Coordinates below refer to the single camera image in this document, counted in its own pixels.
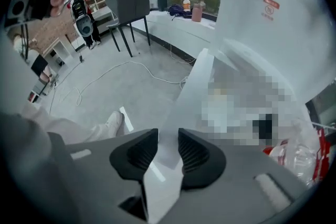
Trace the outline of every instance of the white cable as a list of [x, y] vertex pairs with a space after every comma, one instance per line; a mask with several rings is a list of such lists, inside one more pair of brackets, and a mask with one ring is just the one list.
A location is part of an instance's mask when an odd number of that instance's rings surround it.
[[323, 125], [323, 124], [316, 123], [316, 122], [311, 122], [311, 123], [312, 123], [313, 125], [316, 125], [316, 126], [320, 126], [320, 127], [323, 127], [323, 128], [328, 128], [328, 129], [331, 129], [331, 130], [336, 131], [336, 128], [331, 127], [331, 126]]
[[51, 101], [51, 105], [50, 105], [50, 109], [49, 109], [49, 115], [51, 114], [51, 108], [53, 107], [53, 101], [54, 101], [55, 94], [56, 94], [55, 86], [53, 88], [54, 88], [54, 95], [52, 96], [52, 101]]
[[194, 59], [194, 60], [192, 60], [191, 62], [181, 62], [181, 61], [175, 59], [175, 58], [173, 57], [173, 55], [172, 55], [172, 45], [171, 45], [171, 44], [170, 44], [170, 56], [171, 56], [176, 62], [184, 63], [184, 64], [186, 64], [186, 63], [192, 63], [193, 61], [196, 60], [196, 59]]
[[[125, 63], [128, 63], [128, 62], [136, 63], [137, 65], [142, 65], [154, 79], [161, 80], [161, 81], [164, 81], [164, 82], [167, 82], [167, 83], [170, 83], [170, 84], [179, 84], [181, 89], [182, 89], [182, 83], [185, 82], [186, 79], [187, 79], [187, 77], [184, 77], [184, 78], [183, 78], [181, 81], [179, 81], [179, 82], [172, 82], [172, 81], [167, 81], [167, 80], [164, 80], [164, 79], [160, 79], [160, 78], [155, 77], [155, 76], [152, 74], [152, 72], [151, 72], [151, 71], [150, 71], [144, 64], [139, 63], [139, 62], [127, 61], [127, 62], [123, 62], [123, 63], [121, 63], [121, 64], [119, 64], [119, 65], [116, 65], [116, 66], [111, 67], [109, 70], [107, 70], [105, 73], [103, 73], [102, 75], [100, 75], [98, 78], [96, 78], [95, 80], [92, 80], [90, 83], [88, 83], [88, 84], [87, 84], [81, 91], [79, 91], [77, 87], [73, 87], [72, 90], [69, 91], [69, 92], [64, 96], [64, 98], [63, 98], [60, 102], [63, 102], [64, 99], [65, 99], [65, 98], [66, 98], [66, 97], [67, 97], [67, 96], [68, 96], [74, 89], [76, 89], [77, 92], [78, 92], [78, 97], [77, 97], [77, 100], [76, 100], [76, 106], [79, 106], [79, 105], [81, 104], [81, 102], [82, 102], [82, 98], [83, 98], [83, 97], [82, 97], [82, 94], [83, 94], [83, 92], [85, 91], [85, 89], [86, 89], [87, 87], [89, 87], [92, 83], [94, 83], [94, 82], [96, 82], [97, 80], [99, 80], [101, 77], [103, 77], [105, 74], [107, 74], [108, 72], [110, 72], [110, 71], [113, 70], [114, 68], [119, 67], [119, 66], [122, 66], [122, 65], [124, 65]], [[77, 64], [77, 65], [76, 65], [76, 66], [75, 66], [75, 67], [74, 67], [74, 68], [73, 68], [73, 69], [66, 75], [66, 77], [63, 79], [63, 81], [70, 75], [70, 73], [71, 73], [71, 72], [72, 72], [78, 65], [79, 65], [79, 64]], [[53, 105], [54, 97], [53, 97], [52, 102], [51, 102], [50, 111], [51, 111], [51, 107], [52, 107], [52, 105]]]
[[323, 128], [327, 128], [327, 129], [331, 129], [331, 130], [334, 130], [336, 131], [336, 128], [334, 127], [331, 127], [331, 126], [327, 126], [327, 125], [323, 125], [323, 124], [320, 124], [320, 123], [316, 123], [316, 122], [312, 122], [312, 121], [305, 121], [301, 118], [297, 118], [298, 120], [301, 120], [303, 122], [307, 122], [307, 123], [311, 123], [312, 125], [316, 125], [316, 126], [320, 126], [320, 127], [323, 127]]

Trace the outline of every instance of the red label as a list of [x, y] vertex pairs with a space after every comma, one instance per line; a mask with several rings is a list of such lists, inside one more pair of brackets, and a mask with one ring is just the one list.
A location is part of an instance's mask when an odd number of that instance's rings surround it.
[[280, 4], [278, 2], [273, 1], [273, 0], [264, 0], [264, 2], [273, 6], [274, 8], [277, 8], [277, 9], [280, 8]]

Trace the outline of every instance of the clear plastic bottle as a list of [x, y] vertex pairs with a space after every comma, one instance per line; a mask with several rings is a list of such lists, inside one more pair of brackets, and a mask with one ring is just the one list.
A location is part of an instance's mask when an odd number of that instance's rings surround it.
[[185, 12], [190, 12], [190, 0], [184, 0], [183, 1], [183, 10]]
[[313, 174], [316, 167], [316, 154], [307, 146], [295, 139], [284, 140], [273, 148], [269, 148], [269, 156], [279, 165], [283, 165], [294, 173], [308, 187], [313, 185]]

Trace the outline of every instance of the chair leg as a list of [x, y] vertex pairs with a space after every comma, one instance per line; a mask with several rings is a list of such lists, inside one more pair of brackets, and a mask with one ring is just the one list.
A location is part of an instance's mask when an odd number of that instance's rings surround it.
[[118, 25], [118, 29], [119, 29], [119, 31], [120, 31], [120, 34], [121, 34], [121, 36], [122, 36], [122, 39], [123, 39], [124, 42], [125, 42], [126, 48], [127, 48], [127, 50], [128, 50], [128, 53], [130, 54], [131, 57], [133, 57], [133, 55], [132, 55], [132, 53], [131, 53], [131, 50], [130, 50], [130, 47], [129, 47], [128, 44], [127, 44], [127, 40], [126, 40], [126, 38], [125, 38], [124, 32], [123, 32], [123, 30], [122, 30], [122, 28], [121, 28], [120, 25]]
[[147, 34], [147, 40], [148, 40], [148, 45], [151, 45], [151, 42], [149, 41], [149, 33], [148, 33], [148, 27], [147, 27], [147, 20], [146, 20], [146, 16], [143, 17], [143, 20], [145, 22], [145, 28], [146, 28], [146, 34]]
[[116, 45], [118, 51], [120, 52], [120, 49], [119, 49], [119, 47], [118, 47], [118, 43], [117, 43], [117, 41], [116, 41], [116, 38], [114, 37], [112, 28], [109, 28], [109, 30], [110, 30], [111, 36], [112, 36], [112, 38], [113, 38], [114, 44]]
[[130, 23], [130, 27], [131, 27], [131, 34], [132, 34], [133, 42], [135, 43], [134, 34], [133, 34], [133, 28], [132, 28], [132, 24], [131, 23]]

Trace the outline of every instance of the brick wall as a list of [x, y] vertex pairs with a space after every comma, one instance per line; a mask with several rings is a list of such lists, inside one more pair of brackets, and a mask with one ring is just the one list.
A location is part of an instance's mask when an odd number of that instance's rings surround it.
[[[40, 54], [50, 46], [50, 44], [56, 40], [59, 36], [67, 34], [70, 41], [74, 41], [76, 39], [76, 30], [73, 27], [73, 22], [70, 14], [70, 10], [65, 8], [61, 15], [56, 18], [47, 18], [43, 20], [36, 20], [28, 24], [28, 34], [29, 39], [36, 38], [37, 47], [36, 49]], [[8, 32], [8, 36], [10, 39], [13, 39], [13, 36], [19, 33], [20, 27], [12, 28]]]

